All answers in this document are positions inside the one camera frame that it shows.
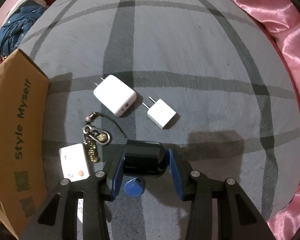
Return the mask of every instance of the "keychain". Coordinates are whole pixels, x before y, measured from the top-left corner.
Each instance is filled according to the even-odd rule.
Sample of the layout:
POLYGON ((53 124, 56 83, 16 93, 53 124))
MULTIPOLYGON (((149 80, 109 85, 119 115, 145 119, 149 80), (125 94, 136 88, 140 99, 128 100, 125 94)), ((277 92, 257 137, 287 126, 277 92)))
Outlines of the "keychain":
POLYGON ((91 125, 91 123, 98 116, 105 117, 111 122, 113 122, 116 125, 116 127, 119 129, 119 131, 124 135, 124 137, 125 138, 127 137, 124 131, 121 129, 121 127, 117 124, 117 122, 112 118, 106 116, 105 114, 99 112, 93 112, 92 114, 87 116, 84 122, 85 126, 82 128, 83 143, 87 146, 88 156, 93 163, 98 163, 100 161, 100 157, 98 156, 98 152, 97 152, 96 143, 99 143, 101 145, 107 145, 111 141, 111 135, 108 131, 102 130, 100 128, 91 125))

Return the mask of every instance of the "mattress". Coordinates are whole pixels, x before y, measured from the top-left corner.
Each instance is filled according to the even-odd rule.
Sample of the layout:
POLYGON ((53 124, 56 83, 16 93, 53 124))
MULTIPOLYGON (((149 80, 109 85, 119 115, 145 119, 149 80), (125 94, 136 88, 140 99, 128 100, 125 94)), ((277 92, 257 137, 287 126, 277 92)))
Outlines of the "mattress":
MULTIPOLYGON (((58 149, 82 142, 94 111, 114 118, 129 139, 172 147, 209 178, 236 179, 266 220, 297 190, 295 91, 271 42, 230 0, 57 0, 19 48, 50 78, 42 141, 49 191, 62 179, 58 149), (120 118, 92 93, 109 74, 138 93, 120 118), (147 117, 148 96, 178 113, 172 127, 161 130, 147 117)), ((98 146, 97 171, 126 138, 109 120, 93 124, 113 137, 98 146)), ((146 179, 142 196, 121 190, 106 205, 111 239, 185 236, 190 204, 178 199, 168 171, 146 179)))

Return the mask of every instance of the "metal prong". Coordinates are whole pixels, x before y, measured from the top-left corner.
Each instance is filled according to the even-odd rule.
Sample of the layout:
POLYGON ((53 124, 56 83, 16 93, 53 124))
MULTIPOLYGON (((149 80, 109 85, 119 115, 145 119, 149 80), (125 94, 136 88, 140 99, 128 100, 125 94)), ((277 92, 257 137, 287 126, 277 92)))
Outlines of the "metal prong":
POLYGON ((156 101, 154 101, 151 97, 149 97, 149 98, 150 98, 150 100, 151 100, 152 102, 156 103, 156 101))
POLYGON ((146 108, 150 109, 149 106, 147 106, 145 103, 142 103, 146 108))

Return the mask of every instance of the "cardboard box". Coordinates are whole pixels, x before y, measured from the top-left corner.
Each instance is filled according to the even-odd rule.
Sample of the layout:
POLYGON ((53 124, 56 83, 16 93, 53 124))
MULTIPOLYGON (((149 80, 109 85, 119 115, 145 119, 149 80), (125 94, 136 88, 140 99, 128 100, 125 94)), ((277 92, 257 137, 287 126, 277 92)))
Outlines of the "cardboard box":
POLYGON ((48 85, 19 49, 0 65, 0 220, 16 237, 47 195, 41 140, 48 85))

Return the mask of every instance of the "pink satin fabric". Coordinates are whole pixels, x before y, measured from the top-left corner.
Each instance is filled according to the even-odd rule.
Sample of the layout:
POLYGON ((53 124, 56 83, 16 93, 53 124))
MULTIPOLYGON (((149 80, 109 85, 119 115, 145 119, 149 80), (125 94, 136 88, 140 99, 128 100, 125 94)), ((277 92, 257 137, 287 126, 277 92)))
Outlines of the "pink satin fabric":
MULTIPOLYGON (((282 57, 300 99, 300 14, 295 6, 290 0, 232 1, 262 23, 268 36, 271 35, 273 39, 269 38, 282 57)), ((268 225, 278 240, 294 236, 300 227, 300 185, 290 204, 272 217, 268 225)))

